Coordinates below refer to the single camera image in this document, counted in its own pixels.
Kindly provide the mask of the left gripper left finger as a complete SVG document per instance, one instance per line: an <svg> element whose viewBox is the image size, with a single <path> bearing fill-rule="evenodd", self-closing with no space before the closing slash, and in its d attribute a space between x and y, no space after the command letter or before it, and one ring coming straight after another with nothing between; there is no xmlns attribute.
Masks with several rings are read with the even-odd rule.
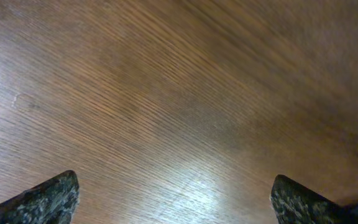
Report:
<svg viewBox="0 0 358 224"><path fill-rule="evenodd" d="M0 203L0 224L70 224L79 194L76 173L66 170Z"/></svg>

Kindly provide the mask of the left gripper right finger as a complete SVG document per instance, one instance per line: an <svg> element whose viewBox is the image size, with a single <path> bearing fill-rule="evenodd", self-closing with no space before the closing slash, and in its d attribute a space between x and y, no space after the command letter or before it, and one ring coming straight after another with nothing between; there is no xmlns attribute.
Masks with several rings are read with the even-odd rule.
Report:
<svg viewBox="0 0 358 224"><path fill-rule="evenodd" d="M358 224L358 204L341 207L285 175L277 175L270 201L279 224Z"/></svg>

